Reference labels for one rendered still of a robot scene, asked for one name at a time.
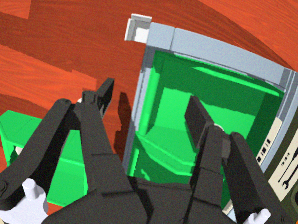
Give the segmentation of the grey metal shelf rack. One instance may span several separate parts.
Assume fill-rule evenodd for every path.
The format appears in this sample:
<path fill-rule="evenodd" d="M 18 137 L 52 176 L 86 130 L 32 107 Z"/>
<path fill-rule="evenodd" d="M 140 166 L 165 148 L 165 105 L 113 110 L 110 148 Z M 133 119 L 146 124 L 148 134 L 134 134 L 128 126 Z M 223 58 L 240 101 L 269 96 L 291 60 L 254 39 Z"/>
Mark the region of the grey metal shelf rack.
<path fill-rule="evenodd" d="M 132 13 L 131 19 L 128 20 L 124 39 L 125 41 L 132 40 L 146 43 L 147 45 L 139 75 L 122 162 L 126 174 L 135 131 L 138 131 L 139 128 L 155 50 L 226 68 L 269 83 L 285 92 L 273 124 L 256 156 L 259 166 L 264 173 L 276 154 L 298 107 L 298 72 L 223 41 L 180 28 L 151 23 L 151 20 L 152 17 Z"/>

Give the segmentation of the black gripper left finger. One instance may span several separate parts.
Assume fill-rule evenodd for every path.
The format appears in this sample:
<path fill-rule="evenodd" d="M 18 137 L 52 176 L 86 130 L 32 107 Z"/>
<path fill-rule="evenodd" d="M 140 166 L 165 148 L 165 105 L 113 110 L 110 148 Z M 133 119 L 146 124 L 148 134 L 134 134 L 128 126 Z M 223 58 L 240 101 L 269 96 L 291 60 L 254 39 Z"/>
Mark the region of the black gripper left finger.
<path fill-rule="evenodd" d="M 41 224 L 48 216 L 47 195 L 71 130 L 80 131 L 88 191 L 97 188 L 105 223 L 146 224 L 146 211 L 112 151 L 102 121 L 114 81 L 107 78 L 96 92 L 83 91 L 75 104 L 56 100 L 17 159 L 0 173 L 4 224 Z"/>

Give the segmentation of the white round disc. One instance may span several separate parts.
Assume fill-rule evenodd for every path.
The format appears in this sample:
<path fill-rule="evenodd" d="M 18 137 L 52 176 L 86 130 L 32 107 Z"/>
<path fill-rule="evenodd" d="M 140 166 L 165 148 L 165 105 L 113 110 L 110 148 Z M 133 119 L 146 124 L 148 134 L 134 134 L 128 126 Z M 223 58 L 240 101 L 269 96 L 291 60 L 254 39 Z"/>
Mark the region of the white round disc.
<path fill-rule="evenodd" d="M 16 147 L 16 153 L 19 155 L 23 148 Z"/>

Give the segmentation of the green bin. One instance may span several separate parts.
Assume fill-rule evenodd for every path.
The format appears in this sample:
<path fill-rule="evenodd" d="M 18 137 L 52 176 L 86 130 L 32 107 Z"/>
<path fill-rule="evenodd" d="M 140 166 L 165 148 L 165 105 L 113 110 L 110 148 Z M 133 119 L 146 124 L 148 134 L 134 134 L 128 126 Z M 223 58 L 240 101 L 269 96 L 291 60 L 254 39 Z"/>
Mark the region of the green bin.
<path fill-rule="evenodd" d="M 200 149 L 195 149 L 184 118 L 190 95 L 199 98 L 225 133 L 243 135 L 256 157 L 285 94 L 253 77 L 159 50 L 155 50 L 148 85 L 138 138 L 192 166 Z"/>
<path fill-rule="evenodd" d="M 127 169 L 128 176 L 140 177 L 155 183 L 177 182 L 188 184 L 195 167 L 192 165 L 183 165 L 142 141 L 142 139 L 138 138 L 138 131 L 135 131 L 129 163 L 129 169 Z M 223 169 L 221 169 L 221 174 L 224 175 Z M 230 198 L 226 177 L 224 175 L 221 199 L 222 209 L 226 206 Z"/>
<path fill-rule="evenodd" d="M 0 136 L 7 167 L 19 156 L 16 147 L 24 148 L 41 121 L 40 118 L 11 110 L 0 116 Z M 47 202 L 65 207 L 88 194 L 83 166 L 80 131 L 71 130 L 54 174 Z"/>

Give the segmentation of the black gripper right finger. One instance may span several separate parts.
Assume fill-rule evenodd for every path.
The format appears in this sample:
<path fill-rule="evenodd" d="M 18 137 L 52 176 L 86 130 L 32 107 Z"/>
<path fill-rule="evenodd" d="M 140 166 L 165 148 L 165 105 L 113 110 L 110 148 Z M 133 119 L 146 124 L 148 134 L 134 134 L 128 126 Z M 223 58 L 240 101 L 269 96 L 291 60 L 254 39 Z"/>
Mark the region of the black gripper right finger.
<path fill-rule="evenodd" d="M 189 183 L 193 192 L 183 224 L 221 224 L 221 163 L 237 224 L 294 224 L 275 198 L 243 135 L 229 135 L 214 125 L 194 95 L 190 95 L 184 118 L 200 150 Z"/>

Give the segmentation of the olive green tool case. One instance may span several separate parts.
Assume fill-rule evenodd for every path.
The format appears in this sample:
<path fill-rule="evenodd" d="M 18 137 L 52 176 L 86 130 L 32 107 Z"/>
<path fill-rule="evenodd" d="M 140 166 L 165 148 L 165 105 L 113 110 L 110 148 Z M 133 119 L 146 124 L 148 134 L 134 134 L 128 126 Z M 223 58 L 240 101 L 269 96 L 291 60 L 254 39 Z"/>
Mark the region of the olive green tool case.
<path fill-rule="evenodd" d="M 277 201 L 298 224 L 298 107 L 264 175 Z"/>

